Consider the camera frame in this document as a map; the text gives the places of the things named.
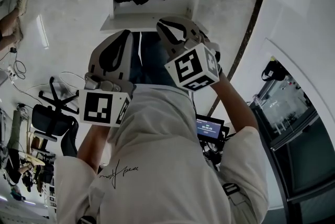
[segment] tablet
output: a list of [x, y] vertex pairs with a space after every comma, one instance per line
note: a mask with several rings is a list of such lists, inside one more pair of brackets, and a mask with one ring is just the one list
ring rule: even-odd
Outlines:
[[224, 123], [225, 121], [196, 115], [198, 139], [210, 143], [224, 141]]

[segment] t-shirt sleeve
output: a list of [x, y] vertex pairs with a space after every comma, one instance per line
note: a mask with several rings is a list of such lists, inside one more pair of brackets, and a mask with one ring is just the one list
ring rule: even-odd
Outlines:
[[77, 223], [90, 205], [88, 189], [96, 177], [84, 161], [62, 156], [55, 161], [57, 223]]
[[[255, 218], [254, 221], [248, 220], [249, 223], [261, 223], [269, 205], [265, 158], [260, 135], [253, 127], [244, 127], [224, 146], [219, 176], [225, 183], [236, 184], [249, 199], [248, 204], [251, 204], [250, 209]], [[241, 214], [238, 209], [232, 208], [232, 214], [238, 218], [244, 215], [245, 219], [245, 212]]]

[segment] white cube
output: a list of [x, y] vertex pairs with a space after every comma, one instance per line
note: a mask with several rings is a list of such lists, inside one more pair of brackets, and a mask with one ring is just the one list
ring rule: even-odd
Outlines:
[[79, 90], [80, 122], [120, 127], [130, 103], [128, 93]]
[[203, 43], [170, 61], [165, 68], [179, 88], [192, 92], [219, 81], [215, 56]]

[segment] white t-shirt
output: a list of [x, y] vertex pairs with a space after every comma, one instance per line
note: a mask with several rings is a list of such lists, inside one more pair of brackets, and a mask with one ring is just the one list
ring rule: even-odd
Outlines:
[[[110, 136], [110, 163], [96, 175], [82, 160], [55, 162], [58, 223], [94, 216], [103, 224], [261, 223], [267, 211], [259, 134], [245, 127], [211, 169], [189, 97], [168, 86], [137, 85], [121, 127]], [[239, 188], [234, 194], [226, 191]]]

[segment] blue pants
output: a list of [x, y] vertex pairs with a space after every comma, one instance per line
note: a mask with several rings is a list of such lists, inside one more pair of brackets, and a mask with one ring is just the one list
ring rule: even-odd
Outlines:
[[142, 32], [141, 60], [138, 56], [140, 33], [133, 32], [134, 46], [131, 57], [130, 78], [134, 84], [159, 84], [177, 87], [164, 65], [169, 55], [157, 32]]

